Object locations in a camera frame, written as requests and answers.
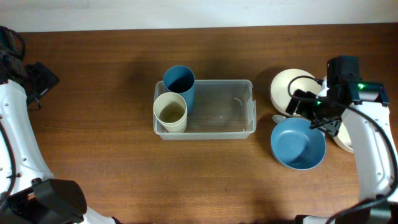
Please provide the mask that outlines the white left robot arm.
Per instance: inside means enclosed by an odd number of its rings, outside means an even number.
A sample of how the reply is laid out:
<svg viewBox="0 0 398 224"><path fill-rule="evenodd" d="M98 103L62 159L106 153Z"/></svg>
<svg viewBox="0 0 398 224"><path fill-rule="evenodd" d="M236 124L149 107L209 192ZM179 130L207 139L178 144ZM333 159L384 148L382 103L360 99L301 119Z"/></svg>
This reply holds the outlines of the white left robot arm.
<svg viewBox="0 0 398 224"><path fill-rule="evenodd" d="M73 180L56 179L44 161L28 115L59 78L42 63L23 64L24 39L1 27L1 223L106 223Z"/></svg>

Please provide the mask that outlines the blue bowl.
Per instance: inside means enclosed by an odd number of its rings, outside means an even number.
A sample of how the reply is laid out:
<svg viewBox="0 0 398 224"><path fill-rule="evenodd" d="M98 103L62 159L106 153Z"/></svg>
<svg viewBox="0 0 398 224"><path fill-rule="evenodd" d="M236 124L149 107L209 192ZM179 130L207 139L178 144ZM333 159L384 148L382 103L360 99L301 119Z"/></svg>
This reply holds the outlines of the blue bowl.
<svg viewBox="0 0 398 224"><path fill-rule="evenodd" d="M326 139L310 121L303 118L276 119L271 133L271 150L275 159L295 170L310 170L326 156Z"/></svg>

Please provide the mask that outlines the cream spoon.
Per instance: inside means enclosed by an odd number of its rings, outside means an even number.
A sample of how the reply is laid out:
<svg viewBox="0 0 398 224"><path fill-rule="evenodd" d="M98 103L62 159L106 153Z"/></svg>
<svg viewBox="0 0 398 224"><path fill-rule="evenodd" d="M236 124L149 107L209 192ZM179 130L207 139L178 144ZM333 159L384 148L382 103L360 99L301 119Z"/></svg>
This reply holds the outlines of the cream spoon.
<svg viewBox="0 0 398 224"><path fill-rule="evenodd" d="M275 123L277 123L277 124L279 124L279 123L285 121L286 119L287 119L287 118L286 118L285 116L282 116L282 115L280 115L280 114L275 114L275 115L272 116L272 120L273 120Z"/></svg>

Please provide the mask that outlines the cream cup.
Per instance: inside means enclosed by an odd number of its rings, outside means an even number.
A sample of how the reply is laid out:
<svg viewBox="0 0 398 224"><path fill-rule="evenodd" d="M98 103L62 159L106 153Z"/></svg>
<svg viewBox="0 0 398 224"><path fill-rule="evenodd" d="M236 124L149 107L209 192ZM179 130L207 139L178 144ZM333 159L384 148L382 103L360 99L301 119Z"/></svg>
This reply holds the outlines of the cream cup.
<svg viewBox="0 0 398 224"><path fill-rule="evenodd" d="M178 93L163 93L155 99L153 113L160 122L177 124L187 120L187 104Z"/></svg>
<svg viewBox="0 0 398 224"><path fill-rule="evenodd" d="M181 121L177 124L160 122L158 123L169 133L183 133L187 128L187 121Z"/></svg>

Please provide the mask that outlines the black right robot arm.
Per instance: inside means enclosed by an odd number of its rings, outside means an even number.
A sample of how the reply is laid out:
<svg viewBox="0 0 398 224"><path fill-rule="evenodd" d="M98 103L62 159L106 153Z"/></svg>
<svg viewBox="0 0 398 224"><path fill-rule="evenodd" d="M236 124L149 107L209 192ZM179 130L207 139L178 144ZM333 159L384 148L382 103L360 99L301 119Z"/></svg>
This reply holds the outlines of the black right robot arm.
<svg viewBox="0 0 398 224"><path fill-rule="evenodd" d="M297 215L295 223L397 223L397 151L389 122L389 99L382 83L366 82L359 59L340 55L327 61L321 91L288 92L286 112L311 122L312 129L336 136L344 125L359 177L359 202L330 217Z"/></svg>

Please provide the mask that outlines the cream bowl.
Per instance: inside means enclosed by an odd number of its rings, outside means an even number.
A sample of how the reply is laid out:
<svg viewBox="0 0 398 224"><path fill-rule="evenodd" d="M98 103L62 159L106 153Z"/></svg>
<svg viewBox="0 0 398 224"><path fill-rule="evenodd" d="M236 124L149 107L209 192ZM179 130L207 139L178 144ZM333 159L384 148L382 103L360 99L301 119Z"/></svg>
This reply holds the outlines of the cream bowl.
<svg viewBox="0 0 398 224"><path fill-rule="evenodd" d="M291 68L278 73L271 82L271 102L276 110L284 116L290 116L285 112L291 100L287 91L288 84L292 79L302 75L313 78L313 75L304 70ZM304 92L310 91L317 95L321 90L321 86L311 79L299 78L293 82L290 90L293 93L297 89Z"/></svg>
<svg viewBox="0 0 398 224"><path fill-rule="evenodd" d="M354 153L351 139L346 126L342 123L338 131L338 135L333 137L334 142L343 150Z"/></svg>

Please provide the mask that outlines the dark blue cup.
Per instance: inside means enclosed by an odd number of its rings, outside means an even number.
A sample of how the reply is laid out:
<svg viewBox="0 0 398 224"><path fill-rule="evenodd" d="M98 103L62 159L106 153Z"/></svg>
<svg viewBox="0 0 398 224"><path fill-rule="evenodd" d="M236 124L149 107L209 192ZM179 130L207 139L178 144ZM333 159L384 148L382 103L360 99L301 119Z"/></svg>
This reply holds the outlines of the dark blue cup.
<svg viewBox="0 0 398 224"><path fill-rule="evenodd" d="M170 67L164 73L165 87L175 93L190 91L195 84L195 75L192 70L184 65Z"/></svg>

